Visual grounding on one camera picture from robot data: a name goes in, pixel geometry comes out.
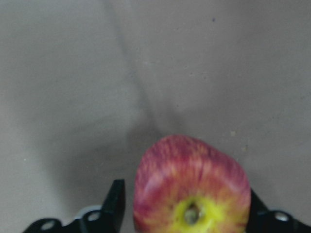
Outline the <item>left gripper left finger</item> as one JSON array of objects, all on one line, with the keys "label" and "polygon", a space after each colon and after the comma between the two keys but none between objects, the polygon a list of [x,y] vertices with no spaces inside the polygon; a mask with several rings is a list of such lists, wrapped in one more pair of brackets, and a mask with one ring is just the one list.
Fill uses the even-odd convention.
[{"label": "left gripper left finger", "polygon": [[118,233],[125,212],[125,180],[114,180],[103,203],[82,208],[69,224],[56,218],[31,223],[25,233]]}]

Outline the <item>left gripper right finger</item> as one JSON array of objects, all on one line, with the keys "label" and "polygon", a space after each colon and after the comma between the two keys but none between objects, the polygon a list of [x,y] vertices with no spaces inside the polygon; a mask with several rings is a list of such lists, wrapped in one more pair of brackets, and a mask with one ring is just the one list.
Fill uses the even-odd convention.
[{"label": "left gripper right finger", "polygon": [[311,226],[282,210],[270,210],[252,190],[250,215],[245,231],[247,233],[309,233]]}]

